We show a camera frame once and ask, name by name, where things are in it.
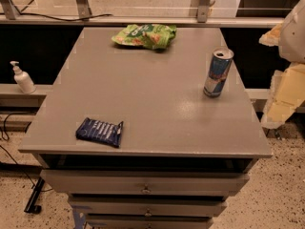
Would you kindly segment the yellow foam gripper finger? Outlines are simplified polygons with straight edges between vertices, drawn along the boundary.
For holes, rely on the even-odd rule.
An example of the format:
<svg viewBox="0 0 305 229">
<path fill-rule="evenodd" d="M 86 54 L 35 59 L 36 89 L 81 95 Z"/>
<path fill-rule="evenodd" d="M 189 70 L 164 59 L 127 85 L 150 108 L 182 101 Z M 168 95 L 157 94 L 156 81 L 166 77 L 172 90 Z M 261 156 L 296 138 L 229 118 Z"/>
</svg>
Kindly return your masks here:
<svg viewBox="0 0 305 229">
<path fill-rule="evenodd" d="M 264 33 L 258 40 L 258 42 L 262 45 L 273 47 L 277 46 L 279 43 L 280 31 L 282 25 L 278 24 L 274 26 L 271 30 Z"/>
<path fill-rule="evenodd" d="M 261 126 L 277 129 L 305 101 L 305 65 L 292 63 L 272 76 L 269 97 L 263 109 Z"/>
</svg>

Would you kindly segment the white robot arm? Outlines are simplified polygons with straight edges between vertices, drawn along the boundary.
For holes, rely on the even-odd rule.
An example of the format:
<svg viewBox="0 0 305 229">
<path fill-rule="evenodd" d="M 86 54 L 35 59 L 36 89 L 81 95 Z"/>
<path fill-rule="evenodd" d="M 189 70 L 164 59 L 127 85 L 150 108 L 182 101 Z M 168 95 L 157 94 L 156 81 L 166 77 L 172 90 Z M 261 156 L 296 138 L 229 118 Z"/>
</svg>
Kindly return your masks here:
<svg viewBox="0 0 305 229">
<path fill-rule="evenodd" d="M 261 125 L 277 129 L 305 101 L 305 0 L 300 0 L 281 24 L 259 38 L 265 46 L 278 46 L 281 58 L 290 62 L 284 71 L 275 71 L 263 109 Z"/>
</svg>

